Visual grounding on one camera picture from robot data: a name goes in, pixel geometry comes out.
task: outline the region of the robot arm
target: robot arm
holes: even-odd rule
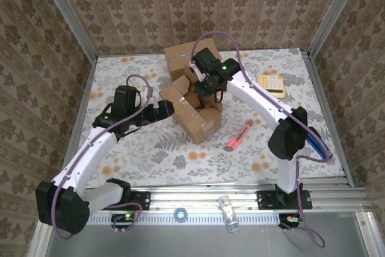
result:
[[[307,112],[304,108],[291,108],[289,105],[277,100],[269,94],[258,83],[252,81],[250,85],[246,80],[239,63],[233,59],[228,59],[223,63],[216,59],[208,48],[198,52],[190,64],[191,69],[198,76],[199,81],[194,84],[197,93],[206,98],[217,92],[228,91],[232,95],[244,101],[250,108],[267,122],[273,130],[273,134],[268,141],[270,151],[278,158],[278,181],[277,186],[283,194],[291,194],[296,189],[295,185],[295,161],[294,155],[304,147],[305,141],[310,140],[310,144],[320,153],[321,149],[316,147],[316,142],[311,142],[299,124],[291,120],[282,109],[278,109],[264,96],[258,93],[251,85],[279,103],[285,111],[291,111],[292,115],[307,126]]]
[[[51,225],[51,207],[58,184],[62,183],[57,200],[55,200],[55,219],[57,228],[79,233],[86,225],[89,216],[116,203],[132,201],[129,183],[116,179],[109,179],[102,186],[93,190],[85,190],[92,174],[98,168],[104,155],[117,144],[117,142],[130,134],[130,126],[142,127],[149,123],[166,119],[174,113],[173,104],[169,101],[159,101],[158,108],[150,104],[141,108],[135,106],[138,90],[128,85],[119,86],[114,95],[114,102],[107,105],[102,114],[96,117],[93,129],[78,153],[72,158],[62,171],[48,182],[41,182],[36,188],[38,216],[42,223]],[[142,109],[135,117],[123,122],[108,132],[102,134],[94,143],[92,139],[105,131],[111,125],[122,121]]]

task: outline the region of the brown cardboard box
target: brown cardboard box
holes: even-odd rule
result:
[[[187,94],[185,94],[185,99],[193,108],[198,109],[201,107],[198,95],[191,90],[188,90]]]
[[[177,80],[185,74],[185,64],[190,62],[191,50],[193,49],[194,43],[195,42],[189,42],[164,49],[172,81]],[[203,39],[198,42],[195,53],[204,48],[210,49],[216,58],[221,59],[221,55],[219,54],[213,39]]]
[[[208,99],[205,99],[201,100],[202,107],[195,109],[185,98],[185,95],[191,92],[189,87],[192,87],[189,79],[182,75],[171,85],[163,88],[159,95],[173,103],[175,109],[173,117],[195,144],[200,144],[221,128],[222,106],[221,104],[218,107],[213,106]]]

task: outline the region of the yellow calculator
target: yellow calculator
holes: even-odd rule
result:
[[[271,93],[278,99],[285,97],[285,87],[283,86],[283,77],[280,75],[259,75],[258,83],[261,87]]]

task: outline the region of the patterned wallpaper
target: patterned wallpaper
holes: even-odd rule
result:
[[[34,190],[59,171],[90,63],[53,0],[0,0],[0,256],[24,256]]]
[[[70,0],[99,55],[162,52],[228,31],[242,49],[306,50],[332,0]],[[233,49],[218,36],[220,50]]]
[[[385,237],[385,0],[348,0],[315,62],[350,169]]]

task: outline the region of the table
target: table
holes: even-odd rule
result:
[[[309,125],[318,130],[335,155],[327,164],[302,161],[300,176],[345,176],[300,50],[253,50],[242,51],[241,55],[246,70],[254,77],[263,73],[283,77],[283,102],[307,110]],[[235,52],[221,52],[221,56],[223,60],[236,58]],[[154,87],[152,102],[161,99],[158,92],[171,82],[163,54],[99,58],[96,66],[80,144],[88,136],[94,118],[112,102],[114,90],[125,84],[128,75],[137,73],[149,80]],[[144,88],[140,79],[133,82]],[[249,119],[253,119],[254,125],[248,135],[234,152],[226,152],[223,147]],[[133,186],[277,179],[276,157],[267,147],[271,134],[272,130],[256,112],[225,93],[222,128],[202,144],[192,143],[173,118],[142,127],[107,153],[88,187],[98,187],[109,178],[123,179]],[[302,153],[318,157],[309,146]]]

